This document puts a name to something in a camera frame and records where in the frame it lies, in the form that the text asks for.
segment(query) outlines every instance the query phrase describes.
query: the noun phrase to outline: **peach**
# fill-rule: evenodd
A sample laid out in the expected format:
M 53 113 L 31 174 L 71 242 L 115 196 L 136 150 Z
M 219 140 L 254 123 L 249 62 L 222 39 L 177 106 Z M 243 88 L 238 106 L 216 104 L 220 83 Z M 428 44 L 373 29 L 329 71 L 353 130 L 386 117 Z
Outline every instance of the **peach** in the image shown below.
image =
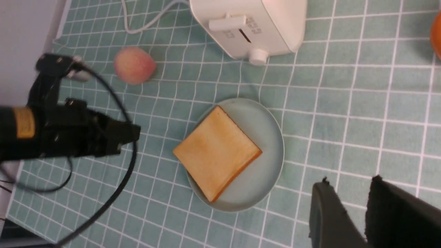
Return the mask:
M 152 57 L 144 50 L 134 46 L 119 51 L 115 56 L 113 65 L 116 75 L 131 85 L 147 81 L 156 69 Z

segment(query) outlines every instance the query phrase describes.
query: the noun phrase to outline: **white cable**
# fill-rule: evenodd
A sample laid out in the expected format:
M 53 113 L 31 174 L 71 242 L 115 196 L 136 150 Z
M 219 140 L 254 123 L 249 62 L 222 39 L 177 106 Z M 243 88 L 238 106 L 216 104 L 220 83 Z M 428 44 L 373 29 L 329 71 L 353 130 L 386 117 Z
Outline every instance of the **white cable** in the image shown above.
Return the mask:
M 175 4 L 189 5 L 187 0 L 173 0 L 171 3 L 167 4 L 167 6 L 165 6 L 165 8 L 163 10 L 161 10 L 161 12 L 159 12 L 159 14 L 157 16 L 155 16 L 155 18 L 153 18 L 153 20 L 151 20 L 148 24 L 146 24 L 145 26 L 143 26 L 141 28 L 138 28 L 135 30 L 130 30 L 128 20 L 127 20 L 127 7 L 126 7 L 125 0 L 121 0 L 121 4 L 123 5 L 123 12 L 124 12 L 124 28 L 125 28 L 126 32 L 128 32 L 129 34 L 137 34 L 139 32 L 142 32 L 142 31 L 148 29 L 155 22 L 157 22 L 159 20 L 159 18 L 161 18 L 161 16 L 163 14 L 165 14 Z

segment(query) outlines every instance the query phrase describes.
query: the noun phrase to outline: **slice of bread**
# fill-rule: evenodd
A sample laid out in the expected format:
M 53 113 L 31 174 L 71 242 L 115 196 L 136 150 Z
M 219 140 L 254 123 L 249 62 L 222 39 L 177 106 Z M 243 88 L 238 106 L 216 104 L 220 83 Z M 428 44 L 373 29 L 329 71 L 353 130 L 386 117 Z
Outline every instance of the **slice of bread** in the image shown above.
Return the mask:
M 262 151 L 217 106 L 173 153 L 214 202 Z

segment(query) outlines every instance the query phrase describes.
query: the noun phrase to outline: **toaster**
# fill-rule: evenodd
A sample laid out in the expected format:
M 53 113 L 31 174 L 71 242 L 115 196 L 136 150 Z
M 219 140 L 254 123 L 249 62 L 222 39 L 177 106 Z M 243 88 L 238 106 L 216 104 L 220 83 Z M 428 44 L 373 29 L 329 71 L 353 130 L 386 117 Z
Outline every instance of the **toaster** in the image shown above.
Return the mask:
M 303 42 L 307 0 L 190 0 L 194 18 L 233 59 L 264 65 Z

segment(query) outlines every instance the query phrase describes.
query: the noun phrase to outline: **light blue plate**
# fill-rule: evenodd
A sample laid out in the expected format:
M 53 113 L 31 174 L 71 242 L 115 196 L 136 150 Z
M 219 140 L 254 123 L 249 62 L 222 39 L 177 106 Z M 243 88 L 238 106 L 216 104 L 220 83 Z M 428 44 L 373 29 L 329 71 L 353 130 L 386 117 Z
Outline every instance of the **light blue plate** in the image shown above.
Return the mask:
M 207 200 L 190 174 L 187 174 L 188 180 L 196 195 L 214 209 L 225 212 L 242 211 L 263 200 L 276 184 L 285 155 L 282 131 L 271 112 L 256 101 L 234 98 L 218 105 L 263 153 L 213 203 Z M 209 109 L 205 112 L 198 123 L 211 111 Z

